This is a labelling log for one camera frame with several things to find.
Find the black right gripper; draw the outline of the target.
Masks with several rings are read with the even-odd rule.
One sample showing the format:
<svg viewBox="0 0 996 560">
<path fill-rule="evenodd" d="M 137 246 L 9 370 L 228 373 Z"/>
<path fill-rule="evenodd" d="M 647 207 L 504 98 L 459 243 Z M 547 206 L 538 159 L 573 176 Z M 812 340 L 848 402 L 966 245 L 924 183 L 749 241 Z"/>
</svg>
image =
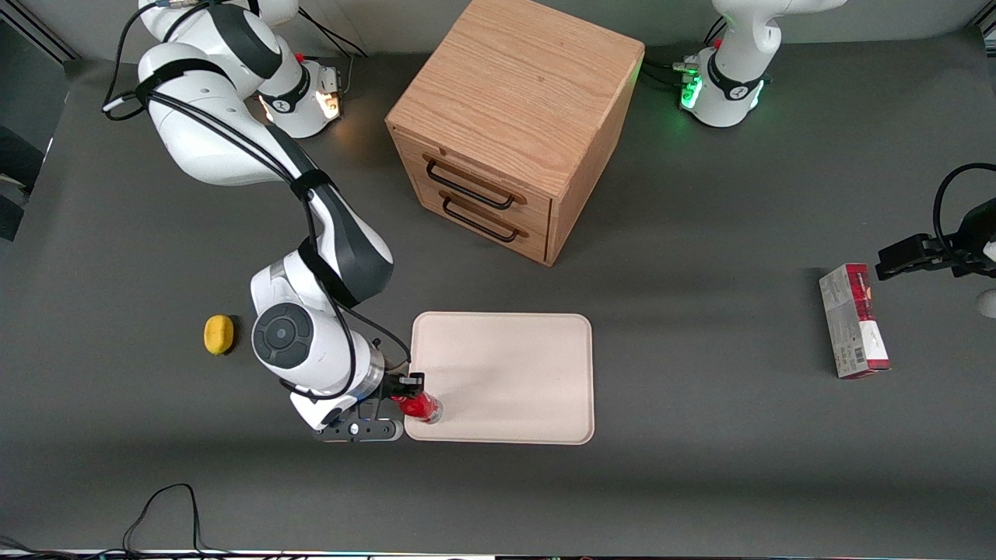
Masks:
<svg viewBox="0 0 996 560">
<path fill-rule="evenodd" d="M 400 393 L 423 393 L 424 382 L 426 382 L 424 373 L 411 372 L 406 375 L 399 372 L 385 373 L 380 386 L 356 404 L 353 418 L 362 422 L 388 419 L 383 414 L 384 408 L 387 407 L 384 402 Z"/>
</svg>

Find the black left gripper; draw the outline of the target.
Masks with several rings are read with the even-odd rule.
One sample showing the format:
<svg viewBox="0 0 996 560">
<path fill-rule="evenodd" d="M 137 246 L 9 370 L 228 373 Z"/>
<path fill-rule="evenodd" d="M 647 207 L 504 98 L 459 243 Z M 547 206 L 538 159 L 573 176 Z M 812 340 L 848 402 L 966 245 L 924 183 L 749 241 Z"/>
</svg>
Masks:
<svg viewBox="0 0 996 560">
<path fill-rule="evenodd" d="M 981 275 L 995 277 L 994 236 L 995 199 L 981 203 L 967 212 L 953 234 L 943 233 L 942 200 L 933 202 L 933 233 L 940 243 L 942 258 L 932 249 L 933 237 L 917 233 L 879 251 L 875 265 L 878 280 L 885 282 L 915 271 L 951 269 L 954 277 Z"/>
</svg>

